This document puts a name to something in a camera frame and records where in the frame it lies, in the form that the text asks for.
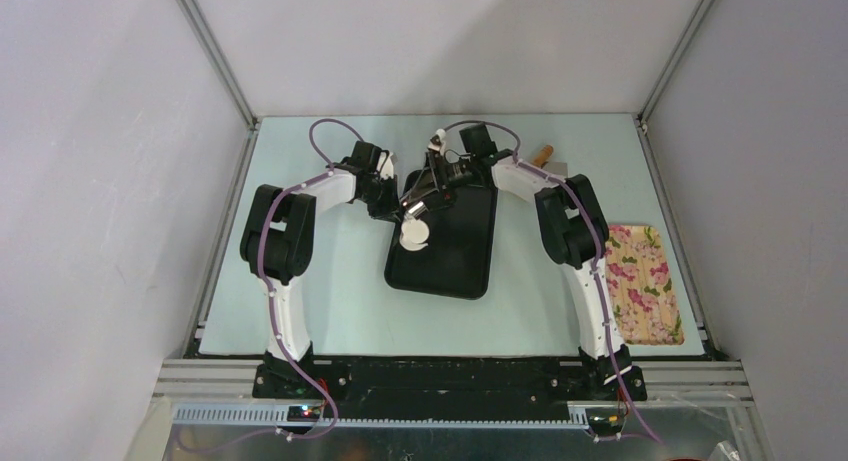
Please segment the black baking tray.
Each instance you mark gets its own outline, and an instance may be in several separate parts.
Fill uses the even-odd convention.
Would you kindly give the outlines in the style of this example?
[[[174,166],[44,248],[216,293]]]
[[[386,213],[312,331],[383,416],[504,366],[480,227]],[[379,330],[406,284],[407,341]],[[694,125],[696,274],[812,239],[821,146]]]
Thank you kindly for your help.
[[[456,204],[426,212],[428,245],[417,252],[399,244],[396,226],[384,270],[386,283],[397,290],[461,299],[479,299],[488,289],[497,190],[473,185],[456,189]]]

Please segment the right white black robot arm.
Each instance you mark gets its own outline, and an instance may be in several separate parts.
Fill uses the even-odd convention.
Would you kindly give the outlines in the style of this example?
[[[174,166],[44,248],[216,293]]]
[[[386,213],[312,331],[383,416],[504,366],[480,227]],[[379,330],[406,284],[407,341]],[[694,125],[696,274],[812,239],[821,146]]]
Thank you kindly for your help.
[[[561,267],[571,290],[580,329],[579,354],[585,368],[585,392],[606,399],[631,370],[632,358],[612,316],[605,280],[609,227],[591,182],[583,175],[565,178],[519,156],[518,148],[500,150],[482,120],[457,122],[465,156],[446,159],[446,128],[430,138],[426,161],[413,187],[400,200],[400,246],[411,252],[426,248],[433,235],[424,217],[456,202],[457,188],[489,181],[536,209],[544,251]]]

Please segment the wooden dough roller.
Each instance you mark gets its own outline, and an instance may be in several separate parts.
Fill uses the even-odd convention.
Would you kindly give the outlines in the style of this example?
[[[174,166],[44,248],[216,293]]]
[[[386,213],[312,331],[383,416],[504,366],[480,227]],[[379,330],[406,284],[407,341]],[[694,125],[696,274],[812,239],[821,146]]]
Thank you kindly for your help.
[[[543,168],[550,160],[554,153],[554,147],[551,145],[542,146],[531,160],[531,164],[535,167]]]

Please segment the white dough ball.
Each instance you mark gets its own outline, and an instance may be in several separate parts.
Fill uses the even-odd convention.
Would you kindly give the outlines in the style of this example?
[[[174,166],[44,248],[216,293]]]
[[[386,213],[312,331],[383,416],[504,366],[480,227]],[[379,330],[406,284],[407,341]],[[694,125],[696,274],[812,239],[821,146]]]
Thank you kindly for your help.
[[[421,251],[428,245],[430,230],[420,219],[406,219],[401,223],[399,244],[410,252]]]

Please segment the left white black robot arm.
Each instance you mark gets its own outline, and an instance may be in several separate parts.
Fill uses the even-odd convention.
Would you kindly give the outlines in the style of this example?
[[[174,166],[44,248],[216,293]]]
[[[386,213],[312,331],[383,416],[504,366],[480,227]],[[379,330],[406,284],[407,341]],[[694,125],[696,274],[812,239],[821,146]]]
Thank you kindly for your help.
[[[269,299],[267,353],[288,361],[277,383],[292,397],[308,395],[316,384],[315,369],[301,361],[312,340],[300,289],[313,257],[316,219],[336,206],[359,201],[371,218],[397,221],[395,164],[391,151],[357,141],[349,156],[312,178],[289,188],[264,184],[255,191],[239,251]]]

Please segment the small round metal cup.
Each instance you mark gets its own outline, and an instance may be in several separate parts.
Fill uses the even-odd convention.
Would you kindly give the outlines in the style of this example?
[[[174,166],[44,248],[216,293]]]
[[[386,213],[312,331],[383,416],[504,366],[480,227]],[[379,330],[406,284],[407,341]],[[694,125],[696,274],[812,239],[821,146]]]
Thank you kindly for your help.
[[[408,219],[419,219],[427,211],[428,208],[426,204],[423,201],[418,201],[407,207],[405,217]]]

